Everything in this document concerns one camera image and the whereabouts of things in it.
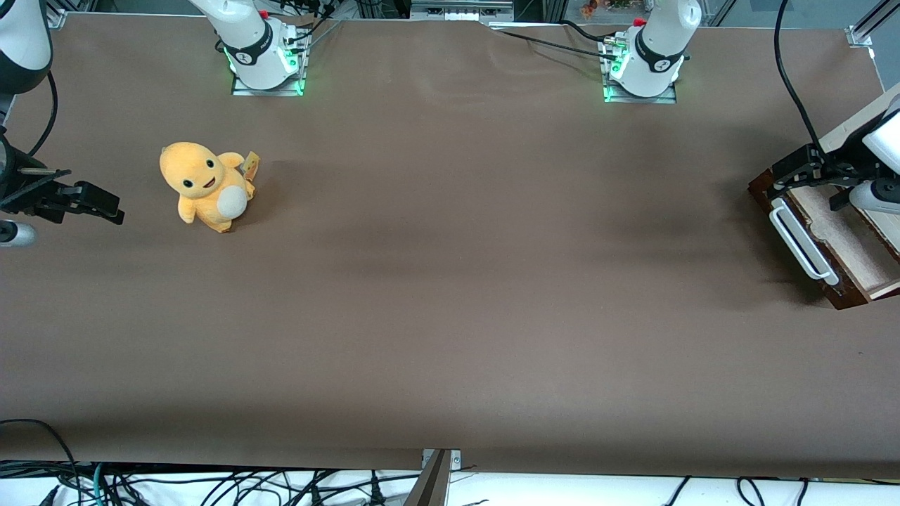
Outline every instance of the black cable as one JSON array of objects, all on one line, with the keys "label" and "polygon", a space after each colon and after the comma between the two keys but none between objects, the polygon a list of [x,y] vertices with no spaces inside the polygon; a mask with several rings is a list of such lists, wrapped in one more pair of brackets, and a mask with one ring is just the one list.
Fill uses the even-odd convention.
[{"label": "black cable", "polygon": [[[741,485],[743,482],[747,482],[753,487],[753,491],[756,492],[757,499],[760,500],[759,504],[753,504],[747,499],[747,496],[743,494],[743,490],[741,489]],[[750,478],[738,478],[737,479],[737,494],[741,496],[741,499],[747,504],[747,506],[766,506],[766,502],[762,499],[762,494],[760,493],[760,489],[756,487],[756,483],[753,482]]]},{"label": "black cable", "polygon": [[673,493],[671,498],[669,498],[669,502],[666,502],[662,506],[672,506],[673,504],[675,504],[675,501],[678,500],[678,496],[681,494],[681,489],[684,488],[684,485],[688,484],[689,479],[690,479],[689,475],[685,476],[684,479],[681,480],[681,483],[679,483],[678,487],[676,487],[675,493]]},{"label": "black cable", "polygon": [[806,489],[809,488],[809,480],[800,478],[800,481],[803,482],[803,487],[800,489],[800,495],[796,497],[796,506],[803,506],[803,498],[806,497]]},{"label": "black cable", "polygon": [[53,78],[53,71],[50,70],[47,72],[47,82],[50,83],[50,93],[53,95],[53,108],[50,109],[50,119],[47,121],[47,126],[44,127],[44,132],[40,135],[38,139],[38,143],[34,145],[34,148],[28,152],[28,156],[33,157],[37,154],[38,149],[44,145],[44,141],[50,136],[50,131],[53,130],[53,124],[56,123],[56,114],[59,109],[59,94],[56,89],[56,79]]},{"label": "black cable", "polygon": [[219,490],[219,487],[223,486],[228,480],[234,479],[237,475],[238,475],[238,473],[231,473],[231,476],[229,476],[228,478],[225,478],[224,480],[221,480],[219,482],[219,484],[212,487],[212,490],[210,490],[209,493],[206,494],[206,497],[204,497],[203,500],[200,501],[200,506],[203,506],[204,504],[206,504],[206,502],[212,497],[212,495],[214,493],[216,493],[217,490]]},{"label": "black cable", "polygon": [[280,471],[275,471],[274,473],[270,474],[269,476],[266,476],[265,478],[260,478],[259,481],[256,482],[256,484],[253,485],[252,487],[250,487],[248,489],[244,489],[243,491],[238,490],[238,494],[234,496],[235,506],[237,506],[237,504],[239,502],[241,502],[245,497],[250,495],[250,493],[253,492],[254,490],[262,490],[260,487],[263,485],[263,483],[271,480],[272,478],[275,478],[280,473],[281,473]]},{"label": "black cable", "polygon": [[538,44],[544,44],[545,46],[559,48],[561,50],[567,50],[567,51],[571,51],[571,52],[575,52],[575,53],[586,54],[589,56],[594,56],[594,57],[598,57],[598,58],[602,58],[602,59],[616,59],[616,57],[614,57],[613,55],[601,54],[596,51],[588,51],[588,50],[580,50],[578,48],[571,48],[569,46],[563,46],[562,44],[557,44],[556,42],[541,41],[540,39],[535,39],[534,37],[528,37],[527,35],[519,35],[518,33],[504,32],[504,31],[500,31],[500,33],[503,33],[510,37],[515,37],[517,39],[522,39],[523,41],[536,42]]},{"label": "black cable", "polygon": [[312,29],[311,29],[311,30],[309,30],[308,32],[304,33],[304,34],[301,35],[300,37],[294,37],[293,39],[288,39],[288,40],[287,40],[287,43],[288,43],[288,44],[293,44],[293,43],[295,43],[295,42],[297,42],[297,41],[302,41],[303,39],[306,39],[307,37],[310,37],[310,36],[312,35],[312,33],[315,32],[316,29],[319,28],[319,27],[320,27],[320,26],[321,26],[328,18],[329,18],[328,16],[322,16],[322,18],[319,19],[319,22],[312,26]]},{"label": "black cable", "polygon": [[585,39],[595,41],[595,42],[602,42],[604,39],[606,39],[606,37],[611,37],[613,35],[616,35],[615,32],[607,33],[606,35],[591,35],[590,33],[585,32],[579,25],[577,25],[567,19],[560,21],[560,24],[564,24],[566,26],[571,26],[572,28],[575,29],[576,32],[578,32],[581,35],[581,37],[584,37]]},{"label": "black cable", "polygon": [[384,503],[387,501],[387,498],[382,493],[382,487],[378,484],[378,474],[375,473],[374,469],[372,470],[372,493],[369,494],[369,497],[372,498],[369,501],[369,504],[372,506],[384,506]]},{"label": "black cable", "polygon": [[[56,86],[52,84],[53,83],[52,79],[53,79],[53,77],[50,78],[50,82],[51,82],[50,85],[53,86],[53,89],[56,89]],[[56,106],[54,106],[54,108],[53,108],[53,117],[54,118],[56,117]],[[0,420],[0,425],[5,425],[7,423],[30,423],[33,425],[38,425],[38,426],[42,427],[44,430],[48,431],[50,433],[50,435],[53,436],[53,438],[57,440],[57,443],[59,443],[59,446],[62,447],[62,451],[66,452],[66,458],[68,459],[68,465],[72,470],[72,475],[75,477],[76,483],[78,483],[78,485],[79,485],[78,486],[78,505],[81,506],[81,504],[84,501],[84,498],[82,497],[82,490],[81,490],[81,486],[80,486],[81,483],[78,479],[78,470],[75,467],[75,458],[72,456],[72,451],[70,449],[68,449],[68,445],[66,444],[66,441],[63,441],[63,439],[59,435],[59,433],[55,429],[53,429],[50,426],[50,424],[48,424],[46,421],[35,420],[34,418],[11,418],[11,419],[7,419],[7,420]]]},{"label": "black cable", "polygon": [[794,101],[794,105],[796,105],[797,110],[800,112],[800,119],[803,120],[806,131],[809,132],[809,136],[813,140],[813,145],[819,152],[819,156],[822,157],[824,164],[845,176],[849,176],[850,174],[847,171],[837,167],[837,164],[834,163],[832,157],[822,148],[822,142],[819,141],[819,136],[815,133],[813,122],[809,119],[809,114],[806,112],[803,102],[800,101],[800,97],[797,95],[794,85],[791,84],[790,77],[788,77],[788,73],[785,70],[784,62],[781,60],[781,24],[784,22],[785,10],[788,8],[788,2],[790,2],[790,0],[781,0],[781,7],[778,8],[778,16],[775,18],[775,64],[778,66],[778,74],[781,76],[781,81],[784,83],[785,88],[787,88],[787,94],[790,95],[791,100]]}]

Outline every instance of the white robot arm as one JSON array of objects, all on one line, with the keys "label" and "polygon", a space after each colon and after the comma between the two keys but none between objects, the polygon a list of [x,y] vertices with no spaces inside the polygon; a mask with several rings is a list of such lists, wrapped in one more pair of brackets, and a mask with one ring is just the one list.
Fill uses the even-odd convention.
[{"label": "white robot arm", "polygon": [[[53,47],[45,9],[43,0],[0,0],[0,94],[31,91],[49,74]],[[0,125],[0,211],[54,223],[62,223],[67,213],[91,214],[122,224],[119,197],[85,181],[60,183],[71,171],[48,168],[34,157],[51,126],[52,121],[25,152],[9,143]],[[31,225],[0,220],[0,248],[28,246],[34,239]]]},{"label": "white robot arm", "polygon": [[697,0],[657,2],[645,26],[616,34],[625,40],[625,55],[609,77],[632,95],[660,95],[678,78],[684,51],[702,18]]},{"label": "white robot arm", "polygon": [[0,0],[0,94],[30,91],[50,71],[46,8],[41,0]]},{"label": "white robot arm", "polygon": [[296,28],[263,19],[253,0],[190,0],[219,34],[235,75],[247,86],[266,90],[298,71],[287,54],[296,48]]}]

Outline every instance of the yellow plush toy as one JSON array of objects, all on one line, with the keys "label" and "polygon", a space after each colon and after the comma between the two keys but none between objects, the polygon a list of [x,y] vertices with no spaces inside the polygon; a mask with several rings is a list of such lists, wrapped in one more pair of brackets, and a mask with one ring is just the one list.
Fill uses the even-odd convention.
[{"label": "yellow plush toy", "polygon": [[247,209],[256,189],[250,184],[257,174],[259,157],[238,153],[218,157],[200,144],[176,142],[163,148],[159,169],[178,197],[178,215],[185,223],[194,216],[217,232],[231,229],[231,220]]}]

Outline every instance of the metal mounting plate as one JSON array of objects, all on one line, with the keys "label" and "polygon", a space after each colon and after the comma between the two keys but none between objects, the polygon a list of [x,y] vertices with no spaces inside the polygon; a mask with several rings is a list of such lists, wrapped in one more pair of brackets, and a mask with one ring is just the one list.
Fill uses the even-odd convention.
[{"label": "metal mounting plate", "polygon": [[[597,43],[597,50],[600,54],[608,54],[614,55],[614,49],[616,47],[612,44],[606,44],[605,42]],[[609,59],[599,59],[600,60],[600,70],[603,74],[603,101],[604,102],[619,102],[623,104],[675,104],[677,102],[677,96],[675,95],[675,83],[669,85],[666,88],[666,91],[662,92],[660,95],[645,98],[642,96],[632,95],[628,93],[622,85],[620,85],[617,81],[610,78],[609,74],[612,72],[613,67],[616,64],[620,64],[619,60],[609,60]]]},{"label": "metal mounting plate", "polygon": [[[433,449],[422,450],[422,469],[425,469],[425,466],[428,465],[428,460],[431,459],[431,456],[435,453]],[[459,471],[463,467],[463,452],[462,450],[450,450],[450,470],[451,471]]]}]

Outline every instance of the brown table surface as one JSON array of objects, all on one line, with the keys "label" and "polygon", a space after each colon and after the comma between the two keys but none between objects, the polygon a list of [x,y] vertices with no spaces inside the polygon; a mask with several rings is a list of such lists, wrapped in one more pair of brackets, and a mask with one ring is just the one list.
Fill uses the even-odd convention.
[{"label": "brown table surface", "polygon": [[[900,299],[831,309],[746,191],[808,141],[771,35],[700,30],[647,106],[477,23],[344,23],[274,99],[229,95],[203,18],[70,16],[39,158],[127,215],[2,252],[0,417],[84,460],[895,474]],[[840,31],[784,46],[821,133],[880,93]],[[178,140],[261,156],[233,233],[178,219]],[[62,455],[15,429],[6,457]]]}]

